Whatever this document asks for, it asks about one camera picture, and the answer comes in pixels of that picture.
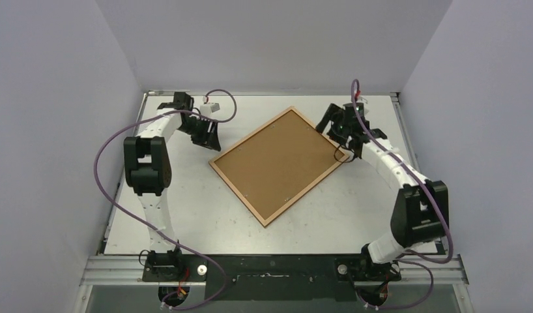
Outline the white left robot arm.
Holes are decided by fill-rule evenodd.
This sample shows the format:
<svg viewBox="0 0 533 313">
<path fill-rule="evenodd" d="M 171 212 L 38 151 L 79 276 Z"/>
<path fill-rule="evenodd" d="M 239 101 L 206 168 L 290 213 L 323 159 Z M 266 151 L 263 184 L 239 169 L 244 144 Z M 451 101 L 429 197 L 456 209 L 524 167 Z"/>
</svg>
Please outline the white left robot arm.
<svg viewBox="0 0 533 313">
<path fill-rule="evenodd" d="M 193 111 L 194 98 L 177 91 L 171 102 L 159 105 L 157 118 L 136 136 L 123 142 L 126 183 L 141 202 L 149 226 L 150 249 L 144 265 L 144 281 L 199 282 L 205 279 L 207 261 L 183 255 L 171 223 L 167 188 L 172 169 L 167 141 L 175 131 L 189 135 L 200 147 L 220 151 L 218 124 L 210 112 Z"/>
</svg>

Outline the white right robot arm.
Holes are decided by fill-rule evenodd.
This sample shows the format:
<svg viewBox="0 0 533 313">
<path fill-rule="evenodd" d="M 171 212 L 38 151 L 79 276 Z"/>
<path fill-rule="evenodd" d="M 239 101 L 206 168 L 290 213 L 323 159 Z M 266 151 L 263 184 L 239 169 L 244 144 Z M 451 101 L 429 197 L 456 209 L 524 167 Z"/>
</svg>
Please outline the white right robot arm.
<svg viewBox="0 0 533 313">
<path fill-rule="evenodd" d="M 370 164 L 397 193 L 389 231 L 361 251 L 365 257 L 358 262 L 358 270 L 364 278 L 373 280 L 384 272 L 384 264 L 405 253 L 415 254 L 417 246 L 446 237 L 452 254 L 454 245 L 448 225 L 447 186 L 415 170 L 382 130 L 369 127 L 365 114 L 364 105 L 359 102 L 330 104 L 315 129 L 326 132 L 353 158 Z"/>
</svg>

